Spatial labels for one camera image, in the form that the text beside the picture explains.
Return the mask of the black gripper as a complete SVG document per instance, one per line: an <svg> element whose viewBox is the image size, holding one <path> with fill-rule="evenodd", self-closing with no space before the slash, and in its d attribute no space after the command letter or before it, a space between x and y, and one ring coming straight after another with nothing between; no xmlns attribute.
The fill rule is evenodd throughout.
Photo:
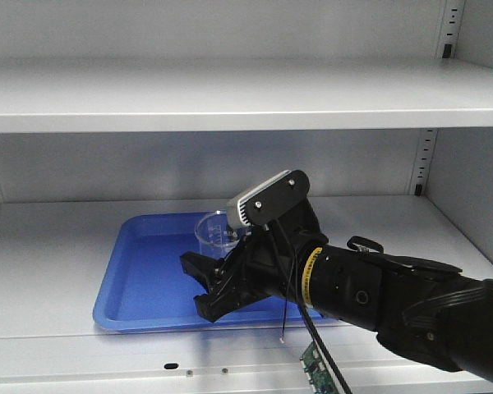
<svg viewBox="0 0 493 394"><path fill-rule="evenodd" d="M180 261L183 272L208 290L196 295L194 303L199 316L214 323L267 295L297 301L305 262L327 243L311 203L304 199L263 227L253 227L226 259L188 251Z"/></svg>

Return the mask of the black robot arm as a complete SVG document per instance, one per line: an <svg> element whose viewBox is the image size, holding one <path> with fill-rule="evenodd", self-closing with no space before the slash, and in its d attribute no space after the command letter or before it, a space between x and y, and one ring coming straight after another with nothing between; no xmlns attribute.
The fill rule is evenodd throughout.
<svg viewBox="0 0 493 394"><path fill-rule="evenodd" d="M210 322L277 296L305 324L316 311L374 332L405 359L493 382L493 279L386 254L358 236L332 246L307 200L257 222L225 258L187 252L181 263L205 289L194 302Z"/></svg>

